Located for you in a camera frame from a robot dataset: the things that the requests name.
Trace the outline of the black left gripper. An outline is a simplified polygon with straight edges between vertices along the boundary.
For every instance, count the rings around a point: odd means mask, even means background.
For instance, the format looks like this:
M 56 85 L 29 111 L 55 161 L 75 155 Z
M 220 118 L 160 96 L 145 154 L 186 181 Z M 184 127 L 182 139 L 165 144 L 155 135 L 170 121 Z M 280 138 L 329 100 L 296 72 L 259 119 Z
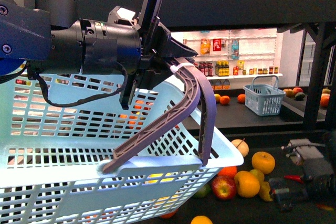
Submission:
M 198 52 L 171 38 L 158 17 L 148 27 L 117 17 L 111 23 L 81 19 L 83 74 L 121 74 L 119 94 L 124 110 L 136 88 L 152 89 L 169 76 L 166 59 L 194 57 Z

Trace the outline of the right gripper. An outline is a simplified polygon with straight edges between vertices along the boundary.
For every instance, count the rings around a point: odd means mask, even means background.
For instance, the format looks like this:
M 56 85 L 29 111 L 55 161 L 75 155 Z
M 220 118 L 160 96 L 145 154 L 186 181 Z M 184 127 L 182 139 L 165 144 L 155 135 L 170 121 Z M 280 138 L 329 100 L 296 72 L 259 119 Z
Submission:
M 307 138 L 292 139 L 281 149 L 295 165 L 304 184 L 271 178 L 270 195 L 280 211 L 291 211 L 295 204 L 312 201 L 323 210 L 335 210 L 335 130 L 322 136 L 322 143 Z

